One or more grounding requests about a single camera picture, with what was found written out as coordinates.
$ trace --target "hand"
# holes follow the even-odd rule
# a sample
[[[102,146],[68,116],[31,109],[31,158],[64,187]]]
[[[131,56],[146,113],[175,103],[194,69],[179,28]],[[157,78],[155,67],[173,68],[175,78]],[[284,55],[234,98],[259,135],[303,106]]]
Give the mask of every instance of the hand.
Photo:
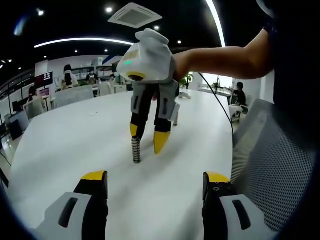
[[[190,51],[184,51],[173,55],[175,60],[175,72],[173,75],[173,79],[177,82],[190,71],[191,67],[191,56]]]

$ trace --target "desk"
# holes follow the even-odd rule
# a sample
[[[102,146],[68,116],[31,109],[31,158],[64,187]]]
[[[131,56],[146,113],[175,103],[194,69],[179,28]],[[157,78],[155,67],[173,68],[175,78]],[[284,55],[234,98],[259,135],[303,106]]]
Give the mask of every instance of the desk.
[[[185,92],[192,99],[177,98],[178,126],[172,127],[159,155],[154,154],[157,104],[152,102],[140,164],[132,160],[132,92],[92,98],[36,117],[15,153],[8,190],[24,224],[36,228],[45,210],[72,192],[83,175],[107,170],[107,239],[201,236],[203,172],[230,178],[233,139],[230,122],[212,94]],[[227,98],[219,99],[227,108]]]

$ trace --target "mesh chair back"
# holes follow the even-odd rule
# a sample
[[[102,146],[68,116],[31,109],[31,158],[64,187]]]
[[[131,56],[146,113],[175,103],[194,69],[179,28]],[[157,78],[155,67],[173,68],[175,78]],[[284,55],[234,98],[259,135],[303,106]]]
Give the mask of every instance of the mesh chair back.
[[[102,82],[98,86],[98,95],[106,96],[115,93],[115,88],[110,82]]]
[[[29,120],[43,114],[44,109],[42,107],[42,99],[36,98],[30,102],[27,102],[25,105],[23,105],[23,109]]]
[[[93,98],[94,93],[92,86],[74,87],[67,90],[59,91],[55,94],[55,102],[57,108]]]
[[[317,146],[274,104],[255,100],[233,135],[231,182],[280,231],[301,202]]]

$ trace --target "spring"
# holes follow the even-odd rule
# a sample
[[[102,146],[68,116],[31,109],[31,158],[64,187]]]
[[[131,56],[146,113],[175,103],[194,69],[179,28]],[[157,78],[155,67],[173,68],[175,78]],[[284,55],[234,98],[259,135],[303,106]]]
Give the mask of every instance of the spring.
[[[173,126],[178,126],[178,116],[179,116],[179,112],[176,113],[174,121],[173,121]]]
[[[141,162],[140,139],[137,136],[133,136],[131,139],[131,144],[132,144],[133,162],[138,164]]]

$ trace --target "human arm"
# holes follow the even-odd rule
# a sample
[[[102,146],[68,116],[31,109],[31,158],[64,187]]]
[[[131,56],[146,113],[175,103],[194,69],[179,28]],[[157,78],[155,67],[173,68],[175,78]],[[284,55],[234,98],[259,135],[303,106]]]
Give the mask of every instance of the human arm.
[[[188,72],[256,79],[273,68],[269,36],[264,29],[246,47],[198,48],[178,53],[174,58],[176,80]]]

